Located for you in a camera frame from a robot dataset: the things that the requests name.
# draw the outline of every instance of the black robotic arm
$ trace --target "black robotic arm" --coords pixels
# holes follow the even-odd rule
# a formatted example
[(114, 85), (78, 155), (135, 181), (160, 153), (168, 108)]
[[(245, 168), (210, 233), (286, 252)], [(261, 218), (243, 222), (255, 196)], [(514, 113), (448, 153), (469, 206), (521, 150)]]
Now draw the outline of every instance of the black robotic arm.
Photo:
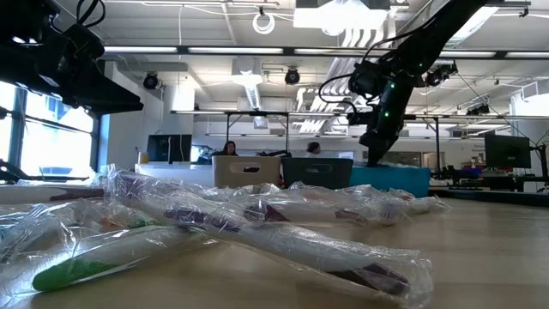
[[(409, 37), (397, 49), (381, 56), (376, 64), (367, 61), (366, 54), (355, 65), (349, 90), (367, 100), (379, 98), (373, 111), (366, 117), (362, 115), (362, 122), (367, 119), (368, 129), (359, 143), (368, 147), (369, 166), (375, 166), (398, 139), (413, 88), (440, 83), (432, 78), (424, 80), (422, 76), (449, 39), (486, 3), (488, 0), (449, 0), (423, 26), (402, 35)], [(361, 115), (350, 114), (349, 124), (357, 124), (360, 118)]]

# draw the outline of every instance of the person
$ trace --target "person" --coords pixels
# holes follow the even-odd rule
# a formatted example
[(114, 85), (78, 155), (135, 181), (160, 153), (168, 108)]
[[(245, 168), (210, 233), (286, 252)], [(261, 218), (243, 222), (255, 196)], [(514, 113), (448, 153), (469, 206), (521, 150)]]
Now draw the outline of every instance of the person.
[(223, 147), (223, 150), (214, 152), (212, 156), (215, 155), (236, 155), (237, 154), (237, 144), (235, 144), (233, 141), (228, 141), (225, 143), (225, 146)]
[(317, 158), (320, 152), (320, 144), (318, 142), (309, 142), (307, 145), (306, 158)]

